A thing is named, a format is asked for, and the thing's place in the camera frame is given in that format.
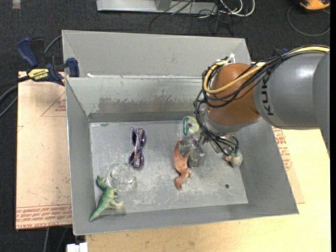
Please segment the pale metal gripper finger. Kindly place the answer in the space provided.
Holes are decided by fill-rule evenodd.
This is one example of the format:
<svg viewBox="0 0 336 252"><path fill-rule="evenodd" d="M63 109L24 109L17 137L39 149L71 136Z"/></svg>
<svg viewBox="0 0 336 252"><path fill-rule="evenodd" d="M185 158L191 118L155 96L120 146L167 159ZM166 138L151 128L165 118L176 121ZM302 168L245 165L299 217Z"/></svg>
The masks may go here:
<svg viewBox="0 0 336 252"><path fill-rule="evenodd" d="M181 154L187 154L188 152L193 152L196 147L196 139L195 138L182 138L180 140L179 151Z"/></svg>
<svg viewBox="0 0 336 252"><path fill-rule="evenodd" d="M204 164L206 152L202 149L193 149L191 151L191 167L200 167Z"/></svg>

